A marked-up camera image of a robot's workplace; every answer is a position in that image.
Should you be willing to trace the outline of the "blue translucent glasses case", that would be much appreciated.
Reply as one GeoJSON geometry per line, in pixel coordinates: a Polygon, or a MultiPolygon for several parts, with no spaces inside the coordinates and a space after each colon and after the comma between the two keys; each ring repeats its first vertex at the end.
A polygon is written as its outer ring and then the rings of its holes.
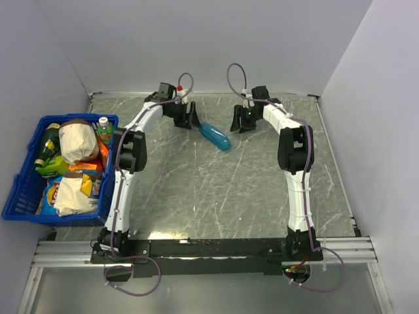
{"type": "Polygon", "coordinates": [[[218,128],[208,122],[202,122],[199,129],[202,136],[222,151],[231,147],[230,139],[218,128]]]}

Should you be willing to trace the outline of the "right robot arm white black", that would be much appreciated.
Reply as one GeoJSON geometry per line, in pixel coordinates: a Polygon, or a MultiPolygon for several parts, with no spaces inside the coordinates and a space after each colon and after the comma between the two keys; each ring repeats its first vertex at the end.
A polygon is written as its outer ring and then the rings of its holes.
{"type": "Polygon", "coordinates": [[[310,171],[314,163],[312,127],[287,112],[281,102],[271,99],[266,86],[257,86],[248,94],[244,88],[236,95],[244,103],[234,106],[231,132],[255,130],[258,120],[267,121],[278,133],[278,165],[284,171],[289,220],[285,251],[292,260],[301,260],[314,248],[316,233],[310,208],[310,171]]]}

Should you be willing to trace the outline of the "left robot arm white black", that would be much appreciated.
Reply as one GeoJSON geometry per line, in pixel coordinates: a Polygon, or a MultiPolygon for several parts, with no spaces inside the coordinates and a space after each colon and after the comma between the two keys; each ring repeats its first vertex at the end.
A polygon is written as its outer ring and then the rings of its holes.
{"type": "Polygon", "coordinates": [[[160,83],[158,91],[146,97],[135,118],[114,131],[112,164],[115,185],[109,215],[96,248],[104,251],[113,262],[125,261],[130,253],[130,208],[135,184],[147,163],[146,134],[163,116],[172,118],[177,127],[199,128],[195,102],[187,101],[191,92],[191,88],[160,83]]]}

